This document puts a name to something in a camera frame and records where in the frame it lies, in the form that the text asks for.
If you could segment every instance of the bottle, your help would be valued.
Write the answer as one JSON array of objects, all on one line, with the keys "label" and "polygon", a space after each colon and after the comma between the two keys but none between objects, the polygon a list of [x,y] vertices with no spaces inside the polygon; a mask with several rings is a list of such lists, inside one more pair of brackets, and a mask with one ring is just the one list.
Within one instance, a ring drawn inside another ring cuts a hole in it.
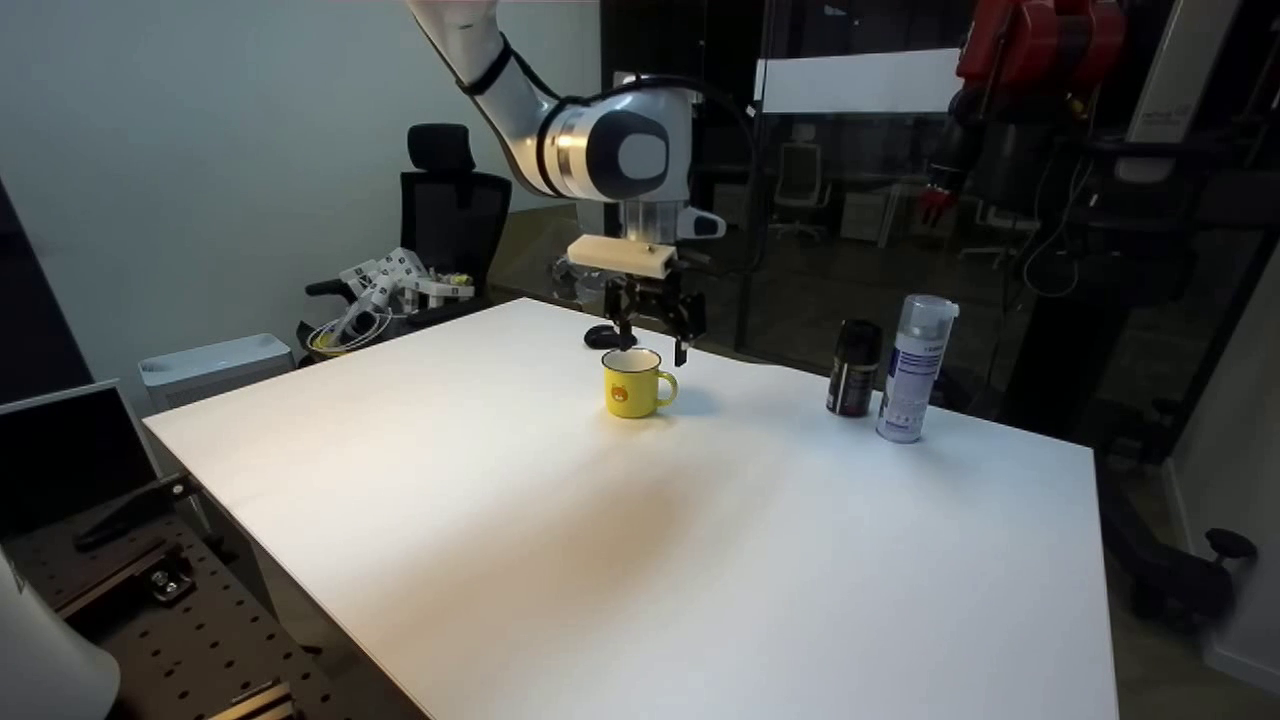
[{"label": "bottle", "polygon": [[893,444],[915,444],[936,375],[944,370],[961,302],[944,296],[909,296],[896,319],[893,358],[874,431]]},{"label": "bottle", "polygon": [[879,370],[879,323],[844,319],[833,353],[826,411],[867,416]]}]

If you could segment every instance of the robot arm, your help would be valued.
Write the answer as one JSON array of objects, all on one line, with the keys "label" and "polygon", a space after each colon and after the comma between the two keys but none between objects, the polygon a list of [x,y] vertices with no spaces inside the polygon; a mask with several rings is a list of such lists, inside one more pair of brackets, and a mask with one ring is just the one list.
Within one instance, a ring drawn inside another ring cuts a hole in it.
[{"label": "robot arm", "polygon": [[[689,201],[694,90],[634,84],[595,100],[560,100],[501,35],[497,0],[405,3],[530,191],[598,205]],[[720,233],[713,223],[667,223],[642,239]]]},{"label": "robot arm", "polygon": [[625,237],[581,237],[568,264],[610,273],[609,315],[631,342],[631,315],[658,315],[684,339],[705,327],[705,298],[680,291],[672,239],[722,237],[722,218],[689,209],[690,104],[675,84],[618,84],[560,100],[497,27],[497,0],[405,0],[503,141],[516,177],[538,195],[618,205]]}]

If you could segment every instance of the desk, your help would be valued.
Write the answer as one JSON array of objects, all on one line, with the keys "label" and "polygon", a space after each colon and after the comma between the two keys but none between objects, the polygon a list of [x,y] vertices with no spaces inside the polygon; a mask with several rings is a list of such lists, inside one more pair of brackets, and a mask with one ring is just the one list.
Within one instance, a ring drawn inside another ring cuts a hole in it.
[{"label": "desk", "polygon": [[148,428],[445,720],[1116,720],[1086,448],[882,444],[709,353],[610,419],[586,323],[516,298]]}]

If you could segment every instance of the wall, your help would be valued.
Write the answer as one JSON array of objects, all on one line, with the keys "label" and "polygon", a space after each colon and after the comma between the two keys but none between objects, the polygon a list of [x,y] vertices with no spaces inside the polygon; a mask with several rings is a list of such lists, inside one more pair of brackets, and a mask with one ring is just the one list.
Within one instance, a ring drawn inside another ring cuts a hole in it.
[{"label": "wall", "polygon": [[1204,550],[1204,527],[1246,530],[1263,559],[1234,615],[1212,637],[1209,659],[1280,692],[1280,256],[1273,256],[1209,394],[1176,456],[1172,485]]},{"label": "wall", "polygon": [[[472,124],[399,0],[4,0],[0,177],[95,375],[291,335],[309,279],[396,244],[405,127]],[[560,90],[595,90],[595,0],[508,0]]]}]

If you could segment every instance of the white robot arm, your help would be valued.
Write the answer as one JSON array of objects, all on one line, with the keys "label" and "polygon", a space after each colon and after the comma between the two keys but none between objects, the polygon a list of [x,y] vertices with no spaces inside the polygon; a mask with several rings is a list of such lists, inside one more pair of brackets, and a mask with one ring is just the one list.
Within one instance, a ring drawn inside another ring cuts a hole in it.
[{"label": "white robot arm", "polygon": [[657,248],[722,237],[720,215],[684,205],[698,90],[641,81],[590,100],[560,100],[501,35],[497,0],[405,3],[530,191],[625,209],[625,237],[641,248],[581,239],[586,264],[609,268],[618,250],[609,273],[664,277],[625,256],[667,256]]},{"label": "white robot arm", "polygon": [[120,665],[75,637],[0,550],[0,708],[14,717],[109,717]]}]

